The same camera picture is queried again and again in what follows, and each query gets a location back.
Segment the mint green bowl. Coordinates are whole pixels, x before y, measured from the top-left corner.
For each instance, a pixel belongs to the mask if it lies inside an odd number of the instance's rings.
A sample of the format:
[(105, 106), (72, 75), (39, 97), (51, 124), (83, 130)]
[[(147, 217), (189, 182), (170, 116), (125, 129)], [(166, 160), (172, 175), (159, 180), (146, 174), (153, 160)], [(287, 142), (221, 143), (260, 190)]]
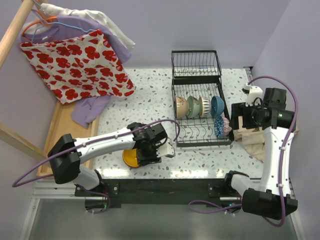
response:
[(186, 117), (188, 119), (199, 117), (202, 109), (200, 100), (195, 98), (194, 96), (189, 96), (187, 99), (187, 102), (188, 102), (188, 113)]

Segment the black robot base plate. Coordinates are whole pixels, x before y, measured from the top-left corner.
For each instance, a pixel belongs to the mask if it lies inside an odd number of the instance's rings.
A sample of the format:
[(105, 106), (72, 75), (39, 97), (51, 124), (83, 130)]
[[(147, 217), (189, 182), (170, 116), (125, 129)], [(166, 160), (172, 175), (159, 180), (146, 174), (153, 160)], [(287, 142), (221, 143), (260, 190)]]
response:
[(121, 208), (122, 205), (206, 204), (230, 212), (241, 209), (240, 195), (221, 178), (104, 179), (85, 190), (77, 185), (76, 197), (85, 197), (87, 210)]

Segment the floral pattern bowl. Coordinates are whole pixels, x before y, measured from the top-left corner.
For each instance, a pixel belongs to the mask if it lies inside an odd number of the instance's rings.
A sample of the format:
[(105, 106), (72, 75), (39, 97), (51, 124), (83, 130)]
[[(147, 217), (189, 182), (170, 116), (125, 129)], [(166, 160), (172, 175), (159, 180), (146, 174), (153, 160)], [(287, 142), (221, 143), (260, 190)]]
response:
[(180, 96), (175, 97), (175, 116), (177, 119), (183, 118), (189, 112), (188, 101)]

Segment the striped cream bowl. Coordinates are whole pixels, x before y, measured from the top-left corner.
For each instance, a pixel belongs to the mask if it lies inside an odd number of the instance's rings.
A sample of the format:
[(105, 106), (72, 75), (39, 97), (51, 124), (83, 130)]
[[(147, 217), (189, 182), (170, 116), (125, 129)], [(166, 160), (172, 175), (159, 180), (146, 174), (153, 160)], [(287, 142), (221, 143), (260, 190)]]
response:
[(200, 96), (199, 97), (200, 105), (201, 105), (201, 110), (199, 112), (199, 117), (204, 118), (208, 116), (211, 112), (211, 102), (207, 97)]

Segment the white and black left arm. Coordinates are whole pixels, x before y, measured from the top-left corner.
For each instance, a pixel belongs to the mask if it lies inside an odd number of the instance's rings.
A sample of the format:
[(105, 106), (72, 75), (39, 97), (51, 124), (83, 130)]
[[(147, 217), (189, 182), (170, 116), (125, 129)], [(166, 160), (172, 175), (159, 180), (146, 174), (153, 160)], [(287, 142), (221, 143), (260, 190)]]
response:
[(89, 138), (60, 137), (49, 151), (50, 167), (58, 185), (73, 182), (92, 196), (104, 190), (101, 176), (96, 170), (84, 166), (88, 160), (117, 151), (133, 150), (139, 166), (161, 162), (162, 157), (174, 157), (175, 150), (162, 124), (150, 126), (134, 122), (118, 131)]

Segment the blue triangle pattern bowl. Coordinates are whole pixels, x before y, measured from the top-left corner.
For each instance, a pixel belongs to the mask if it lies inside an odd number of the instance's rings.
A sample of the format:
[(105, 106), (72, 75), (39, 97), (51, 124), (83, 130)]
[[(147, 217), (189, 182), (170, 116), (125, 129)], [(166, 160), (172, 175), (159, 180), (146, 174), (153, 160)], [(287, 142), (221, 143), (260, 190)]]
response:
[(214, 120), (214, 134), (218, 139), (225, 138), (231, 130), (230, 121), (226, 117), (218, 116)]

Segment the orange yellow bowl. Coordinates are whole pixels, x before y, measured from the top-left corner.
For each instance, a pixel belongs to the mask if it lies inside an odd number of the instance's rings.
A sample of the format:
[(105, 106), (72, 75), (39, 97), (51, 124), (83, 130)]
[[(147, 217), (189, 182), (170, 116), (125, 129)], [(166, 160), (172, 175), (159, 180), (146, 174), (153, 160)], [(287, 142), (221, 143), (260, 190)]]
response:
[(139, 168), (136, 149), (126, 149), (122, 152), (124, 163), (130, 168)]

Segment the solid blue bowl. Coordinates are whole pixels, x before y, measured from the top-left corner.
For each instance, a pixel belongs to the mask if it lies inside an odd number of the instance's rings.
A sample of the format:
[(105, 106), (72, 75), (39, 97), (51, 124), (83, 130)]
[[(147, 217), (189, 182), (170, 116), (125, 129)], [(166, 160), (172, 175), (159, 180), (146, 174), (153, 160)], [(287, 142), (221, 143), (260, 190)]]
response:
[(211, 99), (211, 115), (213, 118), (221, 116), (225, 109), (225, 102), (219, 96), (213, 96)]

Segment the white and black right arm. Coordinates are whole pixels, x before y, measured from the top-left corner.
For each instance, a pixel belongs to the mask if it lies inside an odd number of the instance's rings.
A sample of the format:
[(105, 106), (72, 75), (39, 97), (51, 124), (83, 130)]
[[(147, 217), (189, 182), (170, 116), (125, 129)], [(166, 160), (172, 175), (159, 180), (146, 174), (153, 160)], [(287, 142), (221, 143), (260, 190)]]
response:
[(291, 197), (289, 183), (290, 148), (294, 138), (297, 111), (286, 110), (287, 92), (280, 88), (246, 85), (243, 92), (247, 100), (231, 105), (230, 126), (262, 128), (265, 142), (265, 159), (258, 186), (250, 177), (231, 170), (224, 177), (223, 192), (230, 197), (241, 196), (241, 207), (246, 213), (267, 219), (284, 220), (298, 208)]

